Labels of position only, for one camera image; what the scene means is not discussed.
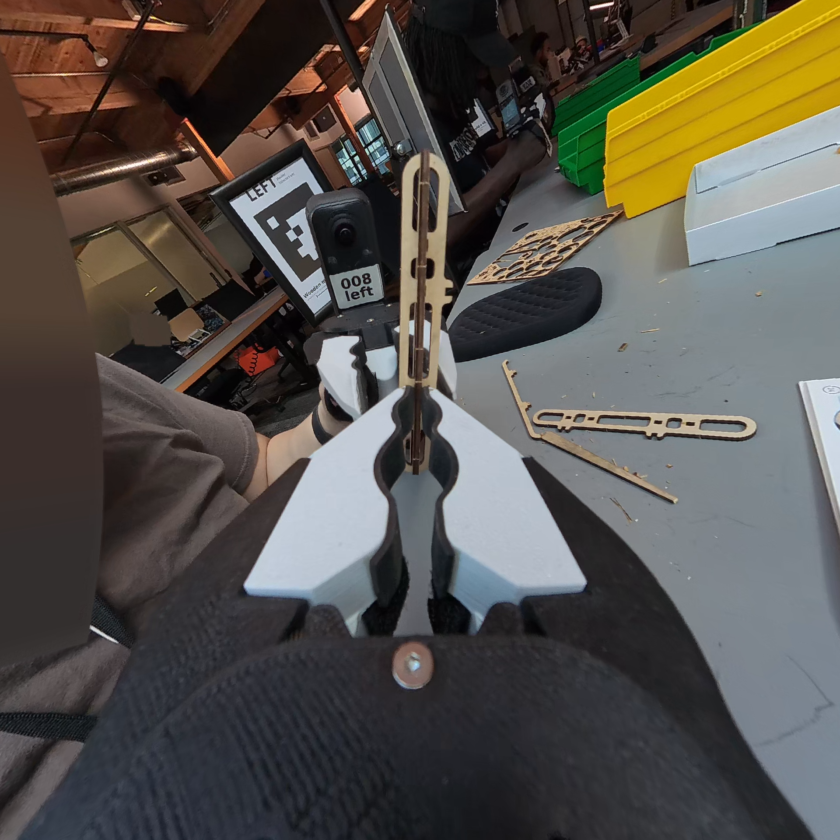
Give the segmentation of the person's grey top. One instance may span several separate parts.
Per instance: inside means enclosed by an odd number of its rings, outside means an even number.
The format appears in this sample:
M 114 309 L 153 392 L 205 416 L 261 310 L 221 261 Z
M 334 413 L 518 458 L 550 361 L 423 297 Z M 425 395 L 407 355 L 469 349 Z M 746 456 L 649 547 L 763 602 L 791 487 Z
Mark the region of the person's grey top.
M 247 416 L 97 355 L 103 515 L 97 591 L 140 640 L 159 597 L 244 510 L 258 464 Z M 2 713 L 96 716 L 128 663 L 96 633 L 84 645 L 2 667 Z

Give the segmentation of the thin notched wooden strip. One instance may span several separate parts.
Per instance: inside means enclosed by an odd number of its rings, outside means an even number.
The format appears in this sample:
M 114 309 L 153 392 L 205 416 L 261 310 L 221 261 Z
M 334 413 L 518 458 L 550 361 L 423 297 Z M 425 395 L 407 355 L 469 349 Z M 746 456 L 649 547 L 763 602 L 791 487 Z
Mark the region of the thin notched wooden strip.
M 543 440 L 543 435 L 538 433 L 532 425 L 532 421 L 529 415 L 529 409 L 531 407 L 531 404 L 529 402 L 524 401 L 518 391 L 517 384 L 515 382 L 515 376 L 517 372 L 509 366 L 508 360 L 504 360 L 501 364 L 501 367 L 506 376 L 511 395 L 513 397 L 514 403 L 516 403 L 519 415 L 526 428 L 528 435 L 531 439 Z

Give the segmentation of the silver ventilation duct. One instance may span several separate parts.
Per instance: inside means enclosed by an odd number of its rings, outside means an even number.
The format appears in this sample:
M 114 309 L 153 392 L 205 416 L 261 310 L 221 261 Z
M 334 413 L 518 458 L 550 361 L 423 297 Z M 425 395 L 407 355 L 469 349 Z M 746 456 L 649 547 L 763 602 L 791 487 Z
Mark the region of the silver ventilation duct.
M 147 175 L 193 161 L 199 153 L 187 142 L 158 150 L 131 152 L 98 163 L 59 171 L 49 176 L 56 196 L 84 192 L 135 175 Z

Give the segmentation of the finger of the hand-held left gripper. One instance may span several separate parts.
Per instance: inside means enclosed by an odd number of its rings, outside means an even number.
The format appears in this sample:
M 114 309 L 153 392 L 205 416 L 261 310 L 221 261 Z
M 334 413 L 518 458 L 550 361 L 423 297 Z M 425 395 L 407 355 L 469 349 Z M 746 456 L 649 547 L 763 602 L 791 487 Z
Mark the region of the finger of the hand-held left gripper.
M 322 341 L 318 372 L 325 391 L 352 421 L 366 412 L 364 345 L 355 335 L 334 335 Z
M 437 357 L 437 382 L 429 387 L 441 391 L 448 399 L 454 400 L 457 396 L 457 369 L 452 344 L 445 329 L 439 328 L 438 357 Z

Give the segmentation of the flat slotted wooden part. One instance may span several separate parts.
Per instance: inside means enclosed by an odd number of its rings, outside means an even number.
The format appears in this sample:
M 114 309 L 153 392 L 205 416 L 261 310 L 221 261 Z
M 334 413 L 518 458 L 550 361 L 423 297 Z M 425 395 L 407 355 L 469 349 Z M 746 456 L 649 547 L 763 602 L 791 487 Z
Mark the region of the flat slotted wooden part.
M 535 427 L 560 432 L 574 429 L 621 434 L 644 434 L 647 438 L 688 437 L 741 441 L 758 431 L 755 421 L 746 416 L 708 413 L 637 413 L 618 411 L 564 411 L 542 409 L 532 415 Z

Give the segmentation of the black quilted rest pad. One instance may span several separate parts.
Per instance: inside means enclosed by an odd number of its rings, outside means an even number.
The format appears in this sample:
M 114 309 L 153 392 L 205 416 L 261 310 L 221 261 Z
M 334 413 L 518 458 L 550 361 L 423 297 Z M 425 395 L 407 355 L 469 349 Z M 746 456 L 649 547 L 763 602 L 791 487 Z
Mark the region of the black quilted rest pad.
M 486 358 L 559 338 L 598 312 L 602 281 L 593 269 L 557 269 L 485 297 L 448 328 L 456 362 Z

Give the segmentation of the laser-cut wooden parts sheet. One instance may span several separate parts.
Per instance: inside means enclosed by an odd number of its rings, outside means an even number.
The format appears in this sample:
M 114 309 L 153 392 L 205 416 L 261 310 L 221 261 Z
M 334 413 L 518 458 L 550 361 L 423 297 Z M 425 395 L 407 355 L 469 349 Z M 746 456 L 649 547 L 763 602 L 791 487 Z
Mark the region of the laser-cut wooden parts sheet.
M 534 230 L 468 280 L 467 285 L 495 285 L 545 277 L 623 215 L 624 211 L 619 209 Z

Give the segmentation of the white cardboard box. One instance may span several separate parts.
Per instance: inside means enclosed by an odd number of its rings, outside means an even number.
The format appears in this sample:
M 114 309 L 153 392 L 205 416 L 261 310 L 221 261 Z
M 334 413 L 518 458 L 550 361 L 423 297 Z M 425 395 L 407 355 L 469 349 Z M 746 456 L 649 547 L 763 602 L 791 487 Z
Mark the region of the white cardboard box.
M 691 266 L 839 227 L 839 107 L 697 163 L 685 231 Z

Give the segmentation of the illustrated instruction booklet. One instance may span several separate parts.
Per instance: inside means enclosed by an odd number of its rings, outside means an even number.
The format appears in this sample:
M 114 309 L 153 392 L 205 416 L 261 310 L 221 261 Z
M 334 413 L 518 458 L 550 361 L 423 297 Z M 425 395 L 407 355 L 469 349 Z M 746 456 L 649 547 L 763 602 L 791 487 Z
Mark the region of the illustrated instruction booklet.
M 839 528 L 839 379 L 800 381 L 799 389 Z

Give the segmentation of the green plastic bin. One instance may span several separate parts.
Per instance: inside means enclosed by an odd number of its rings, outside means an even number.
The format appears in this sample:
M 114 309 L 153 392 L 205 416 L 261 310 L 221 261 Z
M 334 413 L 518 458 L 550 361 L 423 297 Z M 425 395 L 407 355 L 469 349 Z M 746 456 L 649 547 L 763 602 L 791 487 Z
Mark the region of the green plastic bin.
M 712 38 L 709 46 L 703 50 L 689 49 L 680 58 L 667 59 L 664 68 L 646 79 L 642 79 L 640 73 L 640 81 L 635 87 L 602 105 L 555 136 L 558 142 L 558 166 L 561 174 L 573 185 L 585 189 L 591 195 L 601 192 L 604 182 L 608 113 L 748 31 L 749 27 L 733 30 Z
M 582 89 L 560 100 L 554 111 L 550 136 L 555 137 L 589 113 L 634 88 L 640 81 L 640 56 L 625 58 Z

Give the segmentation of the person's left hand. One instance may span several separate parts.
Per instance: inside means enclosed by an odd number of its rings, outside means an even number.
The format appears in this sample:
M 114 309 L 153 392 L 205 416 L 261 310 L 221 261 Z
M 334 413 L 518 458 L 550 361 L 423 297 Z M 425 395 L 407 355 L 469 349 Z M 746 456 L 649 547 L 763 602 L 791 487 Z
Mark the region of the person's left hand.
M 318 393 L 319 402 L 309 417 L 289 432 L 293 461 L 309 457 L 353 422 L 323 384 Z

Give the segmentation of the orange plastic object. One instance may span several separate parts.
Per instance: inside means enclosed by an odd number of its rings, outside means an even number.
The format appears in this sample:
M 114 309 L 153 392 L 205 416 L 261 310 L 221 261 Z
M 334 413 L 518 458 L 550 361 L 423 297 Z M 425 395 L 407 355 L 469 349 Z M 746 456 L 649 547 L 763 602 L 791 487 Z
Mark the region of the orange plastic object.
M 254 384 L 263 372 L 274 367 L 279 358 L 280 353 L 277 348 L 264 349 L 254 344 L 236 349 L 234 352 L 234 359 L 246 373 L 249 384 Z

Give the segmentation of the grey background desk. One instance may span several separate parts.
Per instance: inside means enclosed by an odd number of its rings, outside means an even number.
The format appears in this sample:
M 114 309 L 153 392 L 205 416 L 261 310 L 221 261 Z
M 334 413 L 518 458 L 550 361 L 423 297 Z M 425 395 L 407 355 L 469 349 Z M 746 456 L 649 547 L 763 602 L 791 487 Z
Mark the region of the grey background desk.
M 248 335 L 257 330 L 272 314 L 289 302 L 288 295 L 280 288 L 259 299 L 257 303 L 237 316 L 224 329 L 214 333 L 192 353 L 183 364 L 161 383 L 170 391 L 184 393 L 219 362 L 228 357 Z

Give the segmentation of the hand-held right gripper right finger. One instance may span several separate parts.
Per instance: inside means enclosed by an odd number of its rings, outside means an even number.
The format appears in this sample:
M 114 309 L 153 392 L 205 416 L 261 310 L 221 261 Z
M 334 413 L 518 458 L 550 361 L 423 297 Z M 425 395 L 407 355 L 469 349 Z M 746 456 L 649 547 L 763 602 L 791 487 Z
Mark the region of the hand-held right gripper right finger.
M 583 592 L 586 578 L 525 459 L 438 391 L 423 391 L 440 486 L 431 548 L 437 632 L 477 632 L 499 603 Z

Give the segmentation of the black framed marker sign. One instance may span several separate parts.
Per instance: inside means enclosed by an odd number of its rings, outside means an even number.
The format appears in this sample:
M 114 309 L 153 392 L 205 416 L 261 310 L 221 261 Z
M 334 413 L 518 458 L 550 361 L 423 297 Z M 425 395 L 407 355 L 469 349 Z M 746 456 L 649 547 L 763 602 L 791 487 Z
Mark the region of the black framed marker sign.
M 211 191 L 215 205 L 313 327 L 333 313 L 306 216 L 310 198 L 332 186 L 300 140 Z

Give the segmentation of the person's left forearm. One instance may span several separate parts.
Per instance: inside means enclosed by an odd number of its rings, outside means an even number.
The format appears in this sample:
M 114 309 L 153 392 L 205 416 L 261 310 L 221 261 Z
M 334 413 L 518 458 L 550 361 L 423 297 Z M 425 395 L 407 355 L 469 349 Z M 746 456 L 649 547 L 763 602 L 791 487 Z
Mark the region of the person's left forearm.
M 267 437 L 263 434 L 256 435 L 257 462 L 254 474 L 244 493 L 248 501 L 253 501 L 261 495 L 270 484 L 300 459 L 292 460 L 290 431 L 291 429 L 274 437 Z

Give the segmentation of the grey display board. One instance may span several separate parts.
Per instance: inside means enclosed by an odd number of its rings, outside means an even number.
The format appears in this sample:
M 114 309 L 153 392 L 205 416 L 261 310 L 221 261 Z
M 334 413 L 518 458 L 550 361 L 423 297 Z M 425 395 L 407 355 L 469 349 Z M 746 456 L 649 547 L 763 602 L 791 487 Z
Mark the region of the grey display board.
M 389 150 L 398 160 L 429 151 L 446 163 L 449 171 L 448 215 L 464 213 L 466 206 L 455 179 L 452 155 L 418 86 L 389 5 L 385 6 L 362 85 Z

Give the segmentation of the wooden slotted bar assembly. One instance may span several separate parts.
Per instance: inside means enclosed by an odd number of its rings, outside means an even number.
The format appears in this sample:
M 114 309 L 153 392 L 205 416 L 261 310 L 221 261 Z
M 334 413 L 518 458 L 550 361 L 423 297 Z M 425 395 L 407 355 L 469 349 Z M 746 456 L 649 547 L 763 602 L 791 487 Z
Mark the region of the wooden slotted bar assembly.
M 414 475 L 420 472 L 426 447 L 422 394 L 438 383 L 442 309 L 452 288 L 445 277 L 448 211 L 433 211 L 432 198 L 448 198 L 449 185 L 446 165 L 428 150 L 404 166 L 398 384 L 414 399 L 406 459 Z

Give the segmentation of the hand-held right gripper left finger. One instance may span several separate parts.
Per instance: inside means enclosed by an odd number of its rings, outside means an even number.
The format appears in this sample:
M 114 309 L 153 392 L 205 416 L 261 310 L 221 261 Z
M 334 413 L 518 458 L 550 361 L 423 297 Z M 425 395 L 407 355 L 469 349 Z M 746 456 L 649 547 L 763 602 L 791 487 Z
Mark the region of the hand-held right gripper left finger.
M 248 595 L 333 606 L 353 636 L 394 634 L 408 575 L 392 489 L 412 424 L 413 394 L 399 388 L 304 460 Z

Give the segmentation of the long yellow plastic bin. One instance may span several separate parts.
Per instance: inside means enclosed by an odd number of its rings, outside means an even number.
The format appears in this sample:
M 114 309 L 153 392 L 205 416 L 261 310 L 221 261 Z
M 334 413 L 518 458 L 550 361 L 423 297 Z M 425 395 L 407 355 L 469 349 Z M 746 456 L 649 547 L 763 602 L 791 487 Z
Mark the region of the long yellow plastic bin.
M 838 104 L 839 2 L 796 3 L 609 111 L 606 205 L 671 203 L 696 164 Z

